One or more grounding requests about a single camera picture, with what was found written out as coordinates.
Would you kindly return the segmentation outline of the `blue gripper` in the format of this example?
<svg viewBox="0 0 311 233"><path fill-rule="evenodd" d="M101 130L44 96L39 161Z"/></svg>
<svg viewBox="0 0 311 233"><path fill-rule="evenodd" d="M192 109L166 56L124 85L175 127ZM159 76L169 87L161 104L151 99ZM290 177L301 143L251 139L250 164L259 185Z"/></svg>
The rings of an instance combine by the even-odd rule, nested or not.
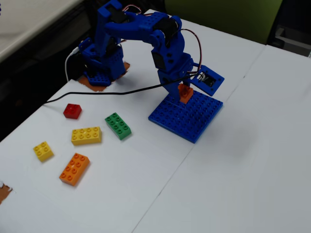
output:
<svg viewBox="0 0 311 233"><path fill-rule="evenodd" d="M172 67L170 71L158 69L158 76L161 85L176 100L180 99L178 86L182 81L181 78L189 75L188 71L193 69L193 59L189 54L182 54L179 61ZM191 78L184 79L184 85L190 86Z"/></svg>

